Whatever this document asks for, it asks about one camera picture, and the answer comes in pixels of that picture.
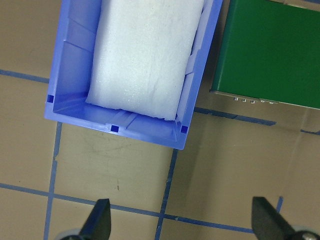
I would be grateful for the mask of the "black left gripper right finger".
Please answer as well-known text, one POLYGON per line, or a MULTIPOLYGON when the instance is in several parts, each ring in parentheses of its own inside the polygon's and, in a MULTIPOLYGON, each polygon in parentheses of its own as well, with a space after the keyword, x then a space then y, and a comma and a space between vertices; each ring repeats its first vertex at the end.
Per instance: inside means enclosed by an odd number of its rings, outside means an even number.
POLYGON ((254 196, 251 227, 258 240, 289 240, 296 231, 265 197, 254 196))

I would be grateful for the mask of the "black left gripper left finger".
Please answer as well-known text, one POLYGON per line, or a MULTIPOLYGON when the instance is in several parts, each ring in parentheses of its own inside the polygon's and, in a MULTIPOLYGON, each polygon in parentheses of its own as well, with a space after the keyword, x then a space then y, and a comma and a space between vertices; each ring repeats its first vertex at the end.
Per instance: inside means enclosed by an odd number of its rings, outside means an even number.
POLYGON ((108 240, 111 235, 110 200, 99 199, 79 232, 81 240, 108 240))

